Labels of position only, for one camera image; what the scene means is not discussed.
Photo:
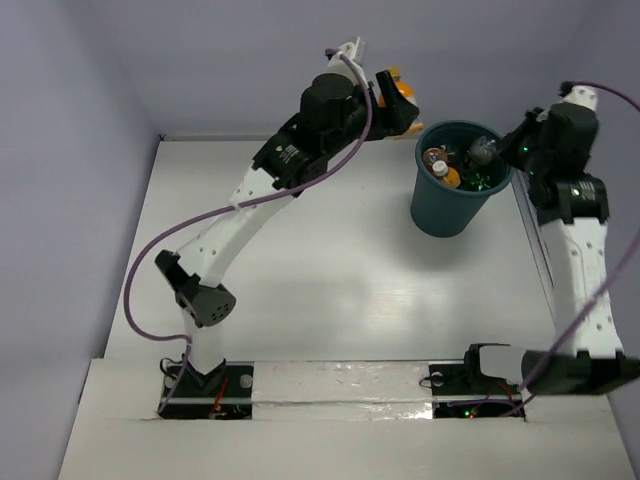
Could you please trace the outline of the small orange bottle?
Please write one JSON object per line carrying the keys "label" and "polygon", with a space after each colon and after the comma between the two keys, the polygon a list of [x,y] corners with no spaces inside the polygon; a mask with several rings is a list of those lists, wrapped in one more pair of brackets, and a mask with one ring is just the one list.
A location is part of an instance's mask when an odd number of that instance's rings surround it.
{"label": "small orange bottle", "polygon": [[461,184],[461,178],[457,170],[443,161],[438,161],[432,166],[432,173],[442,184],[457,189]]}
{"label": "small orange bottle", "polygon": [[397,137],[409,137],[420,134],[424,130],[424,123],[419,114],[415,116],[411,124],[406,122],[409,114],[407,105],[411,104],[414,107],[418,107],[412,87],[402,79],[398,67],[389,67],[387,71],[394,85],[390,96],[392,105],[387,105],[388,96],[383,91],[380,91],[378,105],[381,112],[387,115],[389,126]]}

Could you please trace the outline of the tall orange juice bottle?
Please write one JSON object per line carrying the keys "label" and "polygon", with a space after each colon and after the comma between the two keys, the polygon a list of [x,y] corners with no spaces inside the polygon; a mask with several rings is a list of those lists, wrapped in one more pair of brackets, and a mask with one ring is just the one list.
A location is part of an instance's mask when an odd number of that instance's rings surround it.
{"label": "tall orange juice bottle", "polygon": [[449,163],[448,152],[440,147],[426,149],[422,154],[422,161],[427,168],[431,168],[436,162],[443,161]]}

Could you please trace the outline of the green plastic bottle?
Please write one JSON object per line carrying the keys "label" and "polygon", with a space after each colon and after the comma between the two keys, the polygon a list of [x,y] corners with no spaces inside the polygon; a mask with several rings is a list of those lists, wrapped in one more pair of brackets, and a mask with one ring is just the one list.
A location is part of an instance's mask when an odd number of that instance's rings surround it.
{"label": "green plastic bottle", "polygon": [[459,189],[465,192],[480,193],[496,190],[508,176],[502,172],[467,172],[461,177]]}

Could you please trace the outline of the clear pepsi bottle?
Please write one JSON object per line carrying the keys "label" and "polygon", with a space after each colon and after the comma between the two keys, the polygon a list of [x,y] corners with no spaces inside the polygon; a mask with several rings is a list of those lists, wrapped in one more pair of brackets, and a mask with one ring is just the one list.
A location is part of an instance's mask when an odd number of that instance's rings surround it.
{"label": "clear pepsi bottle", "polygon": [[489,165],[497,152],[497,140],[487,136],[476,138],[467,150],[467,161],[471,168],[477,169]]}

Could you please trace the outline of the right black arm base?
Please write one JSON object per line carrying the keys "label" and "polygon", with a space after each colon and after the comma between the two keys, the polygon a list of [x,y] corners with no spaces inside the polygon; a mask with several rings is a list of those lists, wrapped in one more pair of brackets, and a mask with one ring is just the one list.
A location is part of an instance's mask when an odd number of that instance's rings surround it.
{"label": "right black arm base", "polygon": [[515,385],[483,374],[473,377],[462,362],[431,363],[419,385],[431,392],[435,419],[526,416]]}

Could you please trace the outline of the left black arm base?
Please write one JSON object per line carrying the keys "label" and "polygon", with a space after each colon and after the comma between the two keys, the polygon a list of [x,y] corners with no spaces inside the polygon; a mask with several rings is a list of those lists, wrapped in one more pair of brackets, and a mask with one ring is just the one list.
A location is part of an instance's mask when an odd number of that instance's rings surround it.
{"label": "left black arm base", "polygon": [[187,368],[160,417],[171,420],[249,420],[252,418],[254,364],[230,362],[198,377]]}

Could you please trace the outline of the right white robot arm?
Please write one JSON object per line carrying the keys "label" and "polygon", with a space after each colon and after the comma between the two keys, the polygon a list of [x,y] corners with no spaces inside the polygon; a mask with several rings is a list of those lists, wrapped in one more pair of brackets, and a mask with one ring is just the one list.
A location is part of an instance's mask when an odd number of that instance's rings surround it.
{"label": "right white robot arm", "polygon": [[498,144],[497,159],[528,177],[550,260],[556,337],[545,351],[471,345],[460,368],[470,391],[486,390],[512,362],[520,366],[520,389],[534,396],[603,395],[639,377],[639,360],[624,352],[608,297],[620,272],[606,267],[606,187],[586,171],[599,131],[596,108],[596,93],[579,87],[547,109],[528,111]]}

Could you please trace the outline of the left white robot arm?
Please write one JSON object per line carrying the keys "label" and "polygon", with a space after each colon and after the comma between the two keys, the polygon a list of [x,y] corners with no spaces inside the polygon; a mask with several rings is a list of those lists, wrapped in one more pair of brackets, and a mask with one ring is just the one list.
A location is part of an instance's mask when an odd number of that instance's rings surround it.
{"label": "left white robot arm", "polygon": [[328,72],[307,87],[297,113],[254,155],[220,214],[176,251],[162,250],[155,265],[185,316],[191,348],[183,382],[195,392],[220,390],[226,360],[217,326],[236,305],[223,285],[233,260],[276,213],[328,172],[328,164],[354,141],[377,141],[410,131],[419,116],[412,93],[395,67],[377,73],[380,92],[347,73]]}

